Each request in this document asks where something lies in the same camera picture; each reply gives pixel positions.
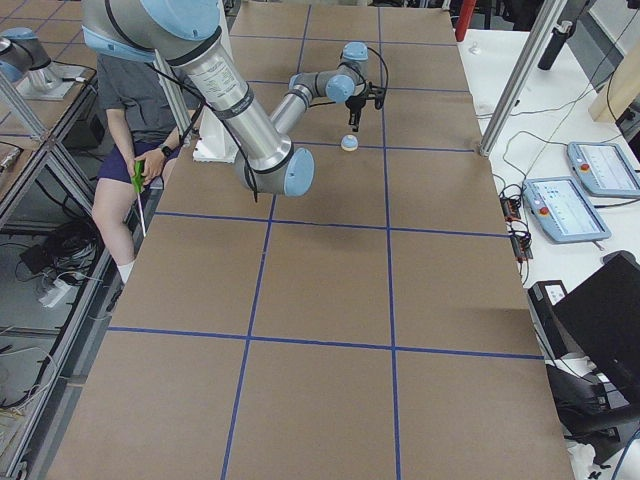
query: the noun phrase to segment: green screwdriver handle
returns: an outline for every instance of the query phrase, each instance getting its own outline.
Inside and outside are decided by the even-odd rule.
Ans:
[[[140,195],[142,193],[142,184],[144,183],[144,177],[142,176],[142,172],[144,172],[144,160],[133,164],[133,172],[134,175],[131,177],[131,183],[133,184],[135,192]]]

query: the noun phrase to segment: computer monitor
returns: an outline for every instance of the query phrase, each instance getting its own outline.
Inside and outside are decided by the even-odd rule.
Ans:
[[[620,253],[554,306],[558,321],[630,404],[640,404],[640,265]]]

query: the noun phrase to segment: shorts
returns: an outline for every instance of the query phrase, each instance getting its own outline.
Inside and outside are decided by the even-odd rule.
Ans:
[[[144,152],[148,152],[149,150],[153,150],[160,145],[161,142],[158,143],[146,143],[146,142],[135,142],[133,144],[133,150],[136,156],[143,154]],[[174,152],[171,154],[167,160],[172,158],[176,158],[180,153],[180,149],[176,148]],[[104,157],[102,161],[102,166],[100,170],[98,170],[98,178],[110,178],[112,180],[118,180],[124,183],[131,183],[131,176],[129,175],[129,171],[127,170],[127,164],[118,150],[118,147],[113,147],[113,150]]]

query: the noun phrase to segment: white sock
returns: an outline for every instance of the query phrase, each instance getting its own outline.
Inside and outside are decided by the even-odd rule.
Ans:
[[[129,275],[131,275],[131,270],[133,270],[134,263],[136,263],[135,260],[131,263],[127,263],[126,265],[118,265],[118,271],[120,272],[122,283],[127,283],[127,280],[129,280]]]

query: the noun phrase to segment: blue and white control panel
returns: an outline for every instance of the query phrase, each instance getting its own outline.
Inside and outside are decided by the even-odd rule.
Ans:
[[[592,195],[640,198],[640,179],[619,145],[571,142],[567,154],[578,179]]]
[[[592,242],[611,236],[573,177],[525,180],[524,199],[556,243]]]

